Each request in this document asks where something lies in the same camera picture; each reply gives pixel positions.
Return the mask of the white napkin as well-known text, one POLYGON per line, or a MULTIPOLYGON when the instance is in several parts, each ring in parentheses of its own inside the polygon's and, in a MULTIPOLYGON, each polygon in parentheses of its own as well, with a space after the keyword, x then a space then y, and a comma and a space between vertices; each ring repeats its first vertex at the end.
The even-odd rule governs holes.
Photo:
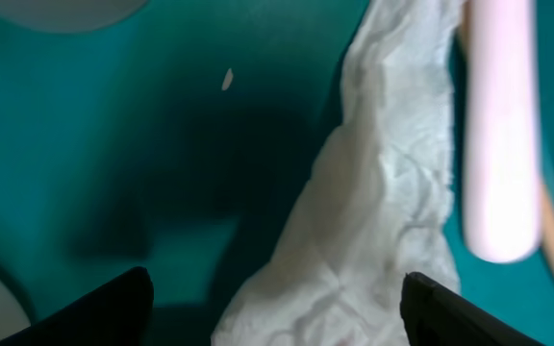
POLYGON ((341 124, 328 136, 270 261, 239 289, 215 345, 404 345, 405 275, 452 290, 459 0, 373 0, 342 65, 341 124))

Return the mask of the white bowl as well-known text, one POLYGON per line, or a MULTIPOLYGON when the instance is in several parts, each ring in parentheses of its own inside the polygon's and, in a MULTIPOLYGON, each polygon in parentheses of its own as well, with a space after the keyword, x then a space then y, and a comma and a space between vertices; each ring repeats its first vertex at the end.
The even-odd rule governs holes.
POLYGON ((0 0, 0 18, 46 33, 74 34, 114 25, 148 0, 0 0))

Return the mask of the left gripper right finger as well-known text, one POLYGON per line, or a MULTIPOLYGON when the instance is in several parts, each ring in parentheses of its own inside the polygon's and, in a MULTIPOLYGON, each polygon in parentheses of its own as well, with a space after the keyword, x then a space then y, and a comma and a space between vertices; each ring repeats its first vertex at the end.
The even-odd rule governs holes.
POLYGON ((541 346, 420 272, 405 276, 399 309, 411 346, 541 346))

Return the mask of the white plastic fork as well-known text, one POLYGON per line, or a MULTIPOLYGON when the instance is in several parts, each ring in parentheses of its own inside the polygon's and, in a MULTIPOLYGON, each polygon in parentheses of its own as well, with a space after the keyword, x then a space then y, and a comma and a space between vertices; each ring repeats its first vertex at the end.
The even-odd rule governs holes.
POLYGON ((470 0, 463 176, 466 246, 510 263, 541 242, 534 0, 470 0))

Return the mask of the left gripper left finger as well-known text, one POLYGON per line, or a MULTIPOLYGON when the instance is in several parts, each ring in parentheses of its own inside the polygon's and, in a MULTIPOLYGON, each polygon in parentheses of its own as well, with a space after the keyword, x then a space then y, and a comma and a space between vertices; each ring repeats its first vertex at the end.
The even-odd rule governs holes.
POLYGON ((153 308, 154 287, 134 267, 0 346, 139 346, 153 308))

